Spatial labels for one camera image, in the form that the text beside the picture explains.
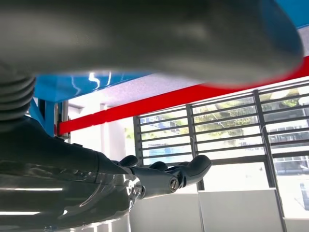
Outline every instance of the black robotic finger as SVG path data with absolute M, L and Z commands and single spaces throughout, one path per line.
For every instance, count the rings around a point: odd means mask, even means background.
M 208 157 L 199 155 L 194 158 L 191 162 L 188 163 L 186 166 L 178 165 L 169 168 L 166 170 L 166 172 L 176 176 L 179 188 L 182 188 L 200 181 L 211 166 L 212 162 Z
M 167 164 L 165 164 L 164 162 L 161 162 L 161 161 L 153 163 L 149 168 L 157 169 L 157 170 L 162 171 L 162 172 L 168 169 Z
M 187 165 L 188 165 L 190 162 L 188 162 L 188 161 L 185 161 L 185 162 L 181 162 L 181 163 L 179 163 L 179 165 L 177 165 L 177 166 L 187 166 Z
M 121 161 L 112 160 L 112 162 L 119 166 L 132 167 L 136 165 L 139 160 L 136 156 L 126 156 Z

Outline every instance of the robotic hand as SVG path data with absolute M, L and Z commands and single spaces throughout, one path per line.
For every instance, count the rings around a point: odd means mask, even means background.
M 176 192 L 201 180 L 206 156 L 168 168 L 135 166 L 134 156 L 113 161 L 104 154 L 52 138 L 24 116 L 0 122 L 0 226 L 12 231 L 60 230 L 113 220 L 136 200 Z

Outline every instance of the glass pane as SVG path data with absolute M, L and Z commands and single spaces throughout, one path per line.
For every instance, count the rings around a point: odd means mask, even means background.
M 309 218 L 309 157 L 274 159 L 286 218 Z
M 171 113 L 167 113 L 167 114 L 162 113 L 161 115 L 142 117 L 140 119 L 140 123 L 143 124 L 143 123 L 149 123 L 149 122 L 156 122 L 156 121 L 161 121 L 161 120 L 165 120 L 165 119 L 170 119 L 170 118 L 173 119 L 176 117 L 183 117 L 186 115 L 187 115 L 186 110 L 180 110 L 180 111 L 171 112 Z
M 175 147 L 145 150 L 143 151 L 143 156 L 144 157 L 160 156 L 160 155 L 178 154 L 178 153 L 185 153 L 185 152 L 191 152 L 191 146 L 185 145 L 185 146 L 175 146 Z
M 165 128 L 172 128 L 172 127 L 178 127 L 178 126 L 182 126 L 182 125 L 188 125 L 188 119 L 180 119 L 180 120 L 171 120 L 168 122 L 159 122 L 159 123 L 155 123 L 155 124 L 150 124 L 150 125 L 145 125 L 145 126 L 141 126 L 141 131 L 145 132 L 145 131 L 153 131 L 153 130 L 158 130 L 158 129 L 165 129 Z
M 150 132 L 142 134 L 142 140 L 155 139 L 155 138 L 164 138 L 168 136 L 179 135 L 179 134 L 188 134 L 188 128 L 179 128 L 179 129 L 170 129 L 170 130 L 161 130 L 157 132 Z
M 225 102 L 220 102 L 220 103 L 216 103 L 216 101 L 214 101 L 213 104 L 193 108 L 193 113 L 200 114 L 200 113 L 205 113 L 205 112 L 219 110 L 219 109 L 227 109 L 227 108 L 240 106 L 240 105 L 248 105 L 248 104 L 252 104 L 252 103 L 254 103 L 254 100 L 252 97 L 247 97 L 247 98 L 233 100 L 233 101 L 227 100 Z
M 289 96 L 295 96 L 301 94 L 306 94 L 309 93 L 308 87 L 296 87 L 296 88 L 291 88 L 291 89 L 285 89 L 285 90 L 280 90 L 273 93 L 267 93 L 267 94 L 261 94 L 260 100 L 261 102 L 268 101 L 268 100 L 274 100 Z
M 288 108 L 293 109 L 293 107 L 301 105 L 299 103 L 299 100 L 300 98 L 294 98 L 294 99 L 289 99 L 289 100 L 284 100 L 284 101 L 267 103 L 267 104 L 262 104 L 262 108 L 264 112 L 271 111 L 271 110 L 279 110 L 279 109 L 288 109 Z
M 121 123 L 124 126 L 125 155 L 135 156 L 135 141 L 133 117 L 122 119 Z
M 171 156 L 171 157 L 161 157 L 161 158 L 150 158 L 150 159 L 144 159 L 144 165 L 151 165 L 158 161 L 162 161 L 164 163 L 177 163 L 177 162 L 185 162 L 191 161 L 192 155 L 182 155 L 182 156 Z
M 149 116 L 149 115 L 153 115 L 153 114 L 161 114 L 161 115 L 164 115 L 164 114 L 167 114 L 167 112 L 167 111 L 171 111 L 171 110 L 182 110 L 182 109 L 183 109 L 183 108 L 185 108 L 185 106 L 185 105 L 182 105 L 182 106 L 177 106 L 177 107 L 171 107 L 171 108 L 168 108 L 168 109 L 164 109 L 164 110 L 160 110 L 160 111 L 155 111 L 155 112 L 150 112 L 150 113 L 147 113 L 147 114 L 143 114 L 143 115 L 141 115 L 141 116 Z
M 201 132 L 201 131 L 218 130 L 218 129 L 223 129 L 223 128 L 233 128 L 233 127 L 237 127 L 237 126 L 253 124 L 253 123 L 257 123 L 257 122 L 258 122 L 258 118 L 256 116 L 243 117 L 243 118 L 227 120 L 227 121 L 219 122 L 219 123 L 209 123 L 209 124 L 204 124 L 204 125 L 198 125 L 198 126 L 195 126 L 195 131 Z
M 232 129 L 232 130 L 225 130 L 220 132 L 214 133 L 204 133 L 197 134 L 197 141 L 207 141 L 212 139 L 219 139 L 219 138 L 232 138 L 234 136 L 242 136 L 242 135 L 251 135 L 251 134 L 259 134 L 261 133 L 259 126 L 255 127 L 246 127 L 241 129 Z
M 203 177 L 206 191 L 268 189 L 264 163 L 216 165 Z
M 245 116 L 249 114 L 255 113 L 255 107 L 254 106 L 249 106 L 245 108 L 240 109 L 235 109 L 235 110 L 227 110 L 222 111 L 219 113 L 212 113 L 212 114 L 207 114 L 207 115 L 200 115 L 194 117 L 194 123 L 200 123 L 200 122 L 209 122 L 213 120 L 218 120 L 218 119 L 225 119 L 230 117 L 237 117 L 237 116 Z
M 208 156 L 212 160 L 219 159 L 228 159 L 228 158 L 236 158 L 236 157 L 244 157 L 244 156 L 259 156 L 265 155 L 264 147 L 255 147 L 255 148 L 242 148 L 236 150 L 229 151 L 216 151 L 216 152 L 207 152 L 203 155 Z
M 266 125 L 268 132 L 286 131 L 292 129 L 308 128 L 307 120 L 297 120 Z
M 309 139 L 309 132 L 294 132 L 294 133 L 284 133 L 278 135 L 269 136 L 269 141 L 271 143 L 280 142 L 292 142 Z M 272 153 L 285 153 L 285 152 L 298 152 L 298 151 L 307 151 L 309 150 L 309 143 L 297 143 L 297 144 L 286 144 L 286 145 L 277 145 L 271 146 Z
M 244 138 L 244 139 L 231 139 L 231 140 L 226 140 L 226 141 L 197 144 L 197 150 L 198 151 L 207 151 L 207 150 L 213 150 L 213 149 L 221 149 L 221 148 L 237 147 L 237 146 L 248 146 L 248 145 L 255 145 L 255 144 L 262 144 L 262 143 L 263 142 L 262 140 L 262 137 L 252 137 L 252 138 Z
M 272 113 L 264 115 L 265 122 L 271 122 L 275 120 L 289 119 L 306 116 L 306 109 L 289 110 L 285 112 Z
M 148 147 L 184 144 L 184 143 L 190 143 L 190 137 L 182 136 L 182 137 L 171 138 L 171 139 L 160 139 L 160 140 L 155 140 L 155 141 L 142 142 L 142 146 L 142 148 L 148 148 Z

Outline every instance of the gray cylindrical component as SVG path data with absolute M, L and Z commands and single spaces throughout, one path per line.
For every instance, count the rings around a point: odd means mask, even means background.
M 30 107 L 35 78 L 0 65 L 0 121 L 23 117 Z
M 143 198 L 170 194 L 176 191 L 179 187 L 178 180 L 172 174 L 149 168 L 131 167 L 130 169 L 144 186 L 145 195 Z

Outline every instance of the blue overhead panel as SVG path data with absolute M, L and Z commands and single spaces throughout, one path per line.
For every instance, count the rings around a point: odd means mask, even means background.
M 141 72 L 89 72 L 37 77 L 35 96 L 50 102 L 66 100 L 149 75 Z
M 309 26 L 309 0 L 276 0 L 297 27 Z

